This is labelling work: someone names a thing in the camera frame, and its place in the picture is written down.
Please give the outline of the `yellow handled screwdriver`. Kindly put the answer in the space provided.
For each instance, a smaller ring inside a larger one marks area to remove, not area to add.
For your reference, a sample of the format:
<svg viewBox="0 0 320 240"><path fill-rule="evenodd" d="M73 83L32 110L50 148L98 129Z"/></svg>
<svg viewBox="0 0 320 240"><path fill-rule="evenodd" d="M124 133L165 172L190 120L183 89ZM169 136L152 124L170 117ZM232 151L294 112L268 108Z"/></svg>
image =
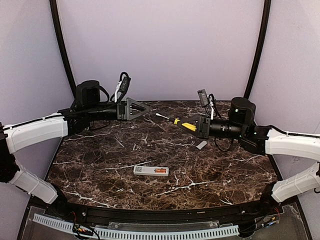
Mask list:
<svg viewBox="0 0 320 240"><path fill-rule="evenodd" d="M197 130L197 127L194 124L191 124L191 123L188 123L188 122L182 122L179 118L167 117L167 116L161 115L160 113L156 113L155 115L158 116L158 117L166 119L167 121L173 123L174 125L177 125L177 126L179 126L181 128L188 129L188 130L190 130L192 132L196 132L196 130Z"/></svg>

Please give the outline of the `white battery cover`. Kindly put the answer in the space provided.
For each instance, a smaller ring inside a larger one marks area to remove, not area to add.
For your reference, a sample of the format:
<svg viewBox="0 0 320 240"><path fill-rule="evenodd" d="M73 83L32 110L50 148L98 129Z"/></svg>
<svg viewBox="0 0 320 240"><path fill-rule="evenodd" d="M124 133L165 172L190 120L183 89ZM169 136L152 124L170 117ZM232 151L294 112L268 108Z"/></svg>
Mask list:
<svg viewBox="0 0 320 240"><path fill-rule="evenodd" d="M197 148L198 150L202 150L207 144L208 144L208 142L205 141L205 140L203 140L202 142L200 142L200 143L196 146L196 148Z"/></svg>

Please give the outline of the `white remote control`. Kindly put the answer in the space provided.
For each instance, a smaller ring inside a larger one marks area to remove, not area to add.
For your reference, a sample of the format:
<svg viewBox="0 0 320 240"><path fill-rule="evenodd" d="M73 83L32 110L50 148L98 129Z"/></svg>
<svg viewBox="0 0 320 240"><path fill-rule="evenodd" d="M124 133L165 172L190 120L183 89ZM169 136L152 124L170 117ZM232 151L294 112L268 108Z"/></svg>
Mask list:
<svg viewBox="0 0 320 240"><path fill-rule="evenodd" d="M155 173L156 168L167 169L167 174ZM133 174L138 175L138 176L168 177L169 176L169 168L168 167L158 167L158 166L136 165L133 169Z"/></svg>

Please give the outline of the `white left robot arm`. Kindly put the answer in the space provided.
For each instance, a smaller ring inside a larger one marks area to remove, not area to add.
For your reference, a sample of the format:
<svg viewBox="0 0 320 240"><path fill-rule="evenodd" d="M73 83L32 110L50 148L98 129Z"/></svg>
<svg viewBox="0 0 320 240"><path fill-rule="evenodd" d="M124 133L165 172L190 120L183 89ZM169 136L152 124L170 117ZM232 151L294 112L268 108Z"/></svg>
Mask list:
<svg viewBox="0 0 320 240"><path fill-rule="evenodd" d="M14 154L47 140L81 133L95 121L131 121L150 111L149 106L131 98L124 100L131 78L125 76L113 98L101 101L106 90L97 80L87 80L75 89L70 108L18 124L0 127L0 181L12 184L51 205L63 197L57 187L39 178L16 161Z"/></svg>

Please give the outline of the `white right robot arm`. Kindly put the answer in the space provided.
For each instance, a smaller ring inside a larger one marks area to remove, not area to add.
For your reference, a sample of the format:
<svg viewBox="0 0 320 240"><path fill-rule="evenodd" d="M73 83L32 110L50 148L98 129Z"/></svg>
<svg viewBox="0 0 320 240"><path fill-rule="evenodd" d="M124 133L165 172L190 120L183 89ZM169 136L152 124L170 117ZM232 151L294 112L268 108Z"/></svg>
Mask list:
<svg viewBox="0 0 320 240"><path fill-rule="evenodd" d="M200 139L226 138L255 155L286 155L315 160L306 170L284 180L269 183L260 200L276 205L320 186L320 136L280 130L254 123L256 105L243 97L231 100L227 118L195 115L173 123Z"/></svg>

